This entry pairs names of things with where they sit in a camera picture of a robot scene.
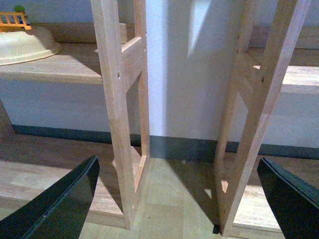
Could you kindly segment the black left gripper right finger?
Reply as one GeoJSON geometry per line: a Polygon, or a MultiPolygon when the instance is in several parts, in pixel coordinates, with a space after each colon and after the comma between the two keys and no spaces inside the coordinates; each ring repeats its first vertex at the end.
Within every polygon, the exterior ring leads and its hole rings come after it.
{"type": "Polygon", "coordinates": [[[287,239],[319,237],[319,190],[269,159],[257,173],[267,202],[287,239]]]}

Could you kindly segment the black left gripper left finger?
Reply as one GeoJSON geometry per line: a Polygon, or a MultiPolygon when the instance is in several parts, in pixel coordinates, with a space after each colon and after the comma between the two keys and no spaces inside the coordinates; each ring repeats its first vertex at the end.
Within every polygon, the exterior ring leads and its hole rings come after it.
{"type": "Polygon", "coordinates": [[[99,160],[91,156],[0,222],[2,239],[77,239],[91,207],[99,160]]]}

